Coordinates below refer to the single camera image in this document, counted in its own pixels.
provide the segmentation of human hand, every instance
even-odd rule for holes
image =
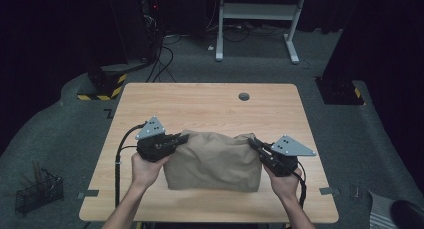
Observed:
[[[271,180],[271,187],[274,193],[280,198],[281,201],[284,200],[297,200],[296,191],[297,186],[299,185],[299,179],[294,175],[287,177],[277,177],[275,174],[264,165],[265,171],[269,175]],[[299,168],[296,168],[294,171],[299,176],[302,176],[302,171]]]
[[[132,183],[131,186],[140,190],[147,190],[158,178],[162,166],[167,163],[170,156],[164,157],[157,162],[143,160],[138,152],[131,157]]]

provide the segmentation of yellow black hazard tape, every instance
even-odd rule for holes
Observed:
[[[90,100],[102,100],[102,101],[108,101],[108,100],[114,100],[116,97],[118,97],[119,93],[122,90],[122,86],[124,84],[125,78],[127,77],[127,74],[124,74],[120,76],[116,82],[115,85],[112,85],[111,92],[107,94],[78,94],[77,97],[80,100],[83,101],[90,101]]]

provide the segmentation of white metal stand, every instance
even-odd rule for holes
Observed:
[[[224,41],[222,35],[224,18],[263,19],[292,21],[289,34],[284,34],[284,42],[286,43],[292,63],[299,63],[299,57],[293,45],[293,35],[296,31],[297,22],[299,21],[304,1],[305,0],[299,0],[297,5],[275,5],[224,3],[224,0],[220,0],[216,60],[222,61],[224,59]]]

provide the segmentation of gray carpet floor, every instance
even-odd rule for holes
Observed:
[[[294,43],[302,60],[293,65],[281,29],[254,30],[242,42],[224,42],[224,60],[215,61],[214,39],[169,37],[164,44],[173,51],[168,71],[177,82],[291,83],[297,86],[311,130],[320,151],[334,195],[339,221],[318,228],[369,228],[372,206],[367,190],[392,199],[407,199],[423,206],[423,195],[392,146],[373,107],[365,83],[354,81],[366,105],[325,105],[314,82],[321,76],[340,33],[323,35],[296,32]],[[226,32],[232,40],[240,33]],[[161,62],[171,58],[163,50]],[[145,82],[149,68],[128,74],[125,83]],[[167,71],[160,81],[173,82]],[[80,101],[76,95],[87,80],[83,74],[62,89],[61,99],[32,117],[16,134],[0,158],[0,228],[83,228],[79,219],[82,200],[89,185],[119,97],[112,101]],[[65,199],[55,201],[25,216],[15,214],[15,194],[32,179],[32,161],[64,180]],[[360,201],[349,197],[349,186],[359,181]],[[91,223],[88,228],[100,228]]]

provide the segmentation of dark background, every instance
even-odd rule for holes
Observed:
[[[212,15],[214,0],[193,1],[197,3],[178,3],[175,5],[184,6],[171,9],[166,3],[159,5],[164,7],[163,11],[199,12],[192,15],[197,20],[187,20],[191,26],[181,26],[190,25],[177,17],[184,15],[189,19],[190,15],[185,13],[167,14],[165,24],[181,31],[191,28],[202,34],[202,26]],[[291,3],[296,0],[237,1]],[[420,163],[424,159],[421,139],[424,126],[421,102],[424,92],[422,1],[306,0],[298,24],[299,30],[322,28],[323,33],[344,28],[327,69],[336,71],[335,80],[356,79],[366,83],[386,132],[421,191],[424,189],[420,175]],[[130,32],[120,30],[122,22],[116,20],[117,14],[127,14],[116,11],[115,2],[1,0],[1,152],[26,121],[60,98],[66,82],[87,72],[69,41],[67,23],[70,12],[75,9],[87,15],[104,12],[91,16],[97,23],[85,21],[78,24],[78,28],[84,29],[83,34],[90,38],[86,40],[88,51],[98,65],[128,60],[128,44],[123,39]],[[350,16],[356,2],[357,7]]]

